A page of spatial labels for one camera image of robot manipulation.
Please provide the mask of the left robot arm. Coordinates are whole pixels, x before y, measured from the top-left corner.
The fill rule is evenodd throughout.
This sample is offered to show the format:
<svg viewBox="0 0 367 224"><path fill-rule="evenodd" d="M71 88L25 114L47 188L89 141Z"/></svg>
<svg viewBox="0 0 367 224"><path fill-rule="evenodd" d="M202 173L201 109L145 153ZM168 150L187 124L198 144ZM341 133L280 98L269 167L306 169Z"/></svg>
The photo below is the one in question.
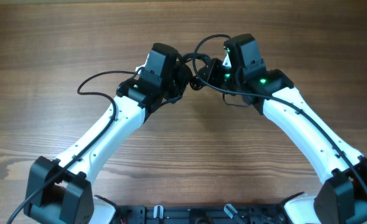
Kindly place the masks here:
<svg viewBox="0 0 367 224"><path fill-rule="evenodd" d="M71 147L30 167L26 198L17 208L39 223L119 223L117 206L93 195L92 187L121 143L150 115L180 100L192 78L187 62L165 44L155 43L144 65L120 83L104 115Z"/></svg>

